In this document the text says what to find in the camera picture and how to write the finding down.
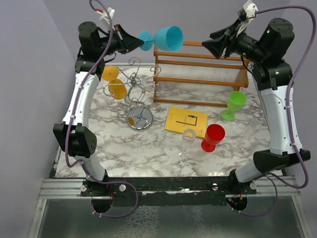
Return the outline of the blue plastic wine glass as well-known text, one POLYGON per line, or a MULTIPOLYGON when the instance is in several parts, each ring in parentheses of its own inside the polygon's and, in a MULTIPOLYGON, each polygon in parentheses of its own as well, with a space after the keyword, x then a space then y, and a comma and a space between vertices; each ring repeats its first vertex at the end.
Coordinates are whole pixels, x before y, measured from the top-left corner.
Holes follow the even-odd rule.
POLYGON ((148 31, 142 31, 138 38, 144 43, 140 46, 143 51, 151 49, 155 45, 161 51, 176 52, 181 49, 184 43, 183 32, 176 25, 167 26, 159 29, 154 35, 148 31))

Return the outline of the orange plastic wine glass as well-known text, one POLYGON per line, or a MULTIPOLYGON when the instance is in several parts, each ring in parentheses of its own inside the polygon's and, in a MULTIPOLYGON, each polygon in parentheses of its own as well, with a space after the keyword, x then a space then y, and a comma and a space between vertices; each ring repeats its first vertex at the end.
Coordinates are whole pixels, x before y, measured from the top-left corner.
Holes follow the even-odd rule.
POLYGON ((118 79, 119 69, 116 66, 108 65, 104 68, 102 79, 108 82, 107 92, 105 94, 115 100, 124 99, 127 95, 127 90, 124 83, 118 79))

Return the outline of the green plastic wine glass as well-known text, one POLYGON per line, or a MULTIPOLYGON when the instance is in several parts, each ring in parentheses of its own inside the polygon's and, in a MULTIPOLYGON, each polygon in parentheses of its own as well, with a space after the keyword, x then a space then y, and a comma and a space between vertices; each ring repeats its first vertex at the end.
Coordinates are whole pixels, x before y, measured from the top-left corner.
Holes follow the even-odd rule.
POLYGON ((227 109, 221 113, 224 120, 232 121, 235 119, 235 112, 242 109, 247 101, 247 97, 243 92, 233 91, 230 93, 227 101, 227 109))

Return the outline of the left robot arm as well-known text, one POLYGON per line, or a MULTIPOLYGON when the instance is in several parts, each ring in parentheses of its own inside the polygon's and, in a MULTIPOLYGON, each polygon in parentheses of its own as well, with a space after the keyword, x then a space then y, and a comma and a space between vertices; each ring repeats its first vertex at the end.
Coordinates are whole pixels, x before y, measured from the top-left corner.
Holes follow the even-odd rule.
POLYGON ((102 78, 104 57, 115 52, 129 53, 142 46, 144 41, 128 34, 116 24, 100 36, 102 29, 86 21, 78 26, 81 44, 75 63, 75 86, 68 110, 61 123, 53 126, 54 136, 65 153, 68 167, 72 168, 69 157, 83 168, 86 179, 92 181, 92 190, 97 195, 109 191, 108 175, 101 166, 95 150, 97 137, 89 130, 89 113, 94 93, 102 78))

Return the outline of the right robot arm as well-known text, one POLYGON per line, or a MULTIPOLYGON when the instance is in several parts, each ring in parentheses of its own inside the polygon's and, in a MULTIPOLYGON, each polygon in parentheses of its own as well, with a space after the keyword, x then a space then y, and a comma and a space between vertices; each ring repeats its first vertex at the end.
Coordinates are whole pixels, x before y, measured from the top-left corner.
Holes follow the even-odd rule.
POLYGON ((253 62, 252 76, 270 132, 269 149, 255 152, 252 161, 230 172, 227 187, 234 194, 243 191, 245 183, 268 172, 311 158, 310 151, 303 149, 296 124, 288 122, 295 119, 291 108, 293 73, 283 56, 295 37, 293 25, 286 19, 274 18, 259 40, 248 36, 245 31, 239 32, 242 25, 238 19, 232 25, 211 33, 210 40, 202 42, 216 59, 236 53, 253 62))

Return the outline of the wooden shelf rack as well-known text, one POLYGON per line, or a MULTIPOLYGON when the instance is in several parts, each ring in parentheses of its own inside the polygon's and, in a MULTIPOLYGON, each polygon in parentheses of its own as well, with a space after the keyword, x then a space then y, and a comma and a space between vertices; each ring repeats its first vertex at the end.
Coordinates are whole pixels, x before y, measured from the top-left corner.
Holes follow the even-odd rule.
POLYGON ((183 60, 161 59, 189 58, 197 60, 215 60, 216 58, 206 54, 178 53, 160 50, 154 47, 155 66, 161 71, 155 70, 154 82, 172 82, 206 86, 231 87, 234 91, 249 86, 247 70, 244 66, 249 64, 248 60, 242 63, 238 57, 220 58, 217 63, 193 62, 183 60))

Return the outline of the chrome wine glass rack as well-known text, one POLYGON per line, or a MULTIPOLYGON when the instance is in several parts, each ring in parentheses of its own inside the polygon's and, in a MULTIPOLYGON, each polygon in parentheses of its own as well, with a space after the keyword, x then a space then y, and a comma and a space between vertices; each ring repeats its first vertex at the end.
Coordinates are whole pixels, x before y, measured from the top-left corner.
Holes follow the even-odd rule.
MULTIPOLYGON (((161 86, 154 84, 151 87, 147 87, 145 83, 153 79, 155 76, 161 73, 160 66, 152 66, 150 68, 150 72, 153 73, 152 76, 141 79, 139 76, 139 69, 141 66, 141 60, 137 57, 133 57, 129 59, 129 66, 136 66, 136 70, 132 72, 130 75, 127 75, 123 72, 122 69, 119 69, 120 79, 127 90, 127 95, 125 96, 124 103, 129 107, 129 112, 127 113, 126 123, 128 127, 137 132, 143 132, 148 130, 153 122, 154 117, 152 112, 146 107, 143 99, 146 93, 155 94, 161 91, 161 86)), ((107 92, 107 88, 103 88, 103 93, 107 92)))

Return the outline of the red plastic wine glass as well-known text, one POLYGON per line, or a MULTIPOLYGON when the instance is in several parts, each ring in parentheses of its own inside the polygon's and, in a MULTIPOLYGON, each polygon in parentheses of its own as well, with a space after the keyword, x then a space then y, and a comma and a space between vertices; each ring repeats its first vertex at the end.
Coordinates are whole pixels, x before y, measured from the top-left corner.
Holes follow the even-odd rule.
POLYGON ((216 145, 225 137, 225 129, 219 124, 211 124, 206 129, 204 140, 201 142, 201 148, 205 152, 213 152, 216 145))

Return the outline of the clear small glass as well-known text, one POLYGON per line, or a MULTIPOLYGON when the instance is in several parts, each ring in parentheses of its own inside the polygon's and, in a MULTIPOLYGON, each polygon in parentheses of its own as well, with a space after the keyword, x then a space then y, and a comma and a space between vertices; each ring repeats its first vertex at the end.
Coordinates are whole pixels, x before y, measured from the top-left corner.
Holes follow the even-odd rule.
POLYGON ((235 136, 232 139, 232 145, 238 149, 243 149, 245 147, 244 135, 235 136))

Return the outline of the yellow book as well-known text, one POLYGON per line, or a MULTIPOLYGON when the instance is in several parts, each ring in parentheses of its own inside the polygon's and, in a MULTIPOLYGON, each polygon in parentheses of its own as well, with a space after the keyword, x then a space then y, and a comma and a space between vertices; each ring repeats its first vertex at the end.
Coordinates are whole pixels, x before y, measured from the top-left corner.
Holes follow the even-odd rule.
POLYGON ((192 129, 199 138, 204 138, 207 128, 208 114, 188 109, 170 107, 164 129, 171 132, 183 133, 192 129))

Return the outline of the clear champagne flute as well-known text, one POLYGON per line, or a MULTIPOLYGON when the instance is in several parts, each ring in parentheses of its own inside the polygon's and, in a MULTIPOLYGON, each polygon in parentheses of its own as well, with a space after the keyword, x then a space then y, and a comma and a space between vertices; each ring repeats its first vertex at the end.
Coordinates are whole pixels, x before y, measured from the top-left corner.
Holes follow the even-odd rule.
POLYGON ((186 129, 182 135, 182 143, 178 147, 178 155, 181 158, 188 158, 191 153, 191 146, 196 139, 196 133, 193 129, 186 129))

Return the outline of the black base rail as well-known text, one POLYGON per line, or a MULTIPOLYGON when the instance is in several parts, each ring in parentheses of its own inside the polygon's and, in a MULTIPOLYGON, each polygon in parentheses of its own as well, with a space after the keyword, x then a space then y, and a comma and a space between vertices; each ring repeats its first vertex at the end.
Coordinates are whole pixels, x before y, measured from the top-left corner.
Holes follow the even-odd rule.
POLYGON ((226 196, 256 194, 252 182, 236 184, 229 177, 122 177, 110 184, 84 180, 81 197, 101 200, 119 207, 224 206, 226 196))

